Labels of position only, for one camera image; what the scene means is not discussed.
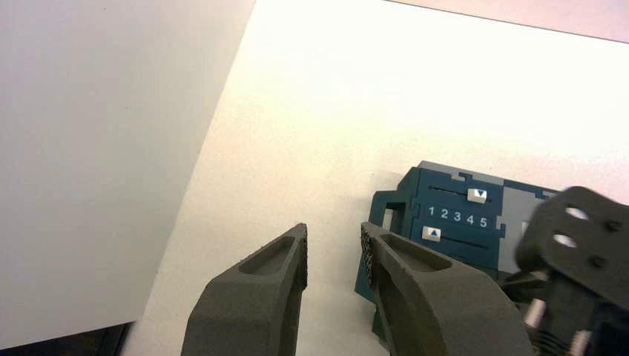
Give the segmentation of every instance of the number label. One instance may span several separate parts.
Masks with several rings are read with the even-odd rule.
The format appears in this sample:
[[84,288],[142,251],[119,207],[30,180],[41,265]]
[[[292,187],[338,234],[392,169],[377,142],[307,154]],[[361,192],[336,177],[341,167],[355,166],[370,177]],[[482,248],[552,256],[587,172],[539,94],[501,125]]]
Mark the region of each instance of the number label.
[[437,212],[437,216],[441,219],[453,221],[455,223],[465,224],[468,226],[478,226],[481,228],[486,228],[489,225],[486,217],[480,217],[478,215],[474,217],[473,214],[467,215],[465,214],[465,212],[442,208],[441,206],[428,207],[428,212],[430,213],[431,217],[435,216],[435,211]]

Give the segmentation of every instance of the screw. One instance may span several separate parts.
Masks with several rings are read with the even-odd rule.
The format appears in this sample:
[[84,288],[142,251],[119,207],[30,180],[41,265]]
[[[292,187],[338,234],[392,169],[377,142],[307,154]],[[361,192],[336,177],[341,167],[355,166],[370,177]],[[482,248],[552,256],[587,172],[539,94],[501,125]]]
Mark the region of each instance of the screw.
[[609,231],[620,231],[620,228],[622,227],[622,224],[620,223],[620,221],[615,221],[615,220],[608,220],[605,223],[605,227],[607,227],[607,229]]
[[592,264],[592,266],[596,268],[603,268],[607,265],[607,260],[600,256],[592,256],[590,257],[589,261]]

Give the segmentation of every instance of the white table surface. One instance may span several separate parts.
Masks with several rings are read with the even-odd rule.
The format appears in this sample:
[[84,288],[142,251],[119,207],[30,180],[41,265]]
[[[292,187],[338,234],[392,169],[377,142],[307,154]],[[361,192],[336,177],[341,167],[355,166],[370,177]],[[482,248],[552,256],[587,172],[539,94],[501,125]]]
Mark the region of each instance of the white table surface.
[[629,45],[379,0],[258,0],[125,355],[178,355],[205,284],[297,222],[297,355],[387,355],[354,293],[376,190],[422,159],[629,202]]

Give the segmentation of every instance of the gray panel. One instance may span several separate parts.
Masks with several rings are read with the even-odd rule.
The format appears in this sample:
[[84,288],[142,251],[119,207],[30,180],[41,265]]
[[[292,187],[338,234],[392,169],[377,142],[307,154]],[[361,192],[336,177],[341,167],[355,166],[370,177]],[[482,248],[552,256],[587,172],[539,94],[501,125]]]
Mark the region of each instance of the gray panel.
[[529,191],[521,191],[504,187],[502,194],[502,216],[496,219],[496,227],[505,224],[507,232],[504,239],[500,239],[500,255],[498,256],[498,270],[515,273],[520,270],[516,264],[516,247],[522,238],[524,223],[528,223],[535,207],[544,202],[537,199]]
[[447,173],[452,176],[452,179],[460,180],[462,182],[465,180],[465,178],[459,176],[458,175],[459,173],[469,174],[472,176],[472,178],[474,178],[474,180],[479,180],[481,182],[487,182],[487,183],[496,184],[496,185],[504,184],[504,179],[500,177],[490,176],[489,174],[482,174],[479,172],[466,171],[464,169],[451,167],[449,165],[440,165],[438,163],[429,162],[429,161],[421,161],[419,163],[419,168],[425,168],[425,169],[430,169],[433,171]]

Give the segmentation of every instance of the bracket hole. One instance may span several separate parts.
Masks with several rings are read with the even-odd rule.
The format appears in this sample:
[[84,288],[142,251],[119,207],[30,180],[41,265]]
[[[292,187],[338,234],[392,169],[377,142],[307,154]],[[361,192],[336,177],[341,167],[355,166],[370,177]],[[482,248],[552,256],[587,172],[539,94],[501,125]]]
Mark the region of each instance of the bracket hole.
[[572,237],[562,234],[555,234],[553,236],[553,240],[555,240],[560,245],[564,245],[570,248],[576,248],[576,241]]
[[589,220],[590,218],[587,216],[587,214],[585,213],[585,211],[579,209],[579,208],[575,208],[573,206],[569,206],[566,208],[566,212],[568,213],[568,215],[575,217],[577,219],[581,219],[581,220]]

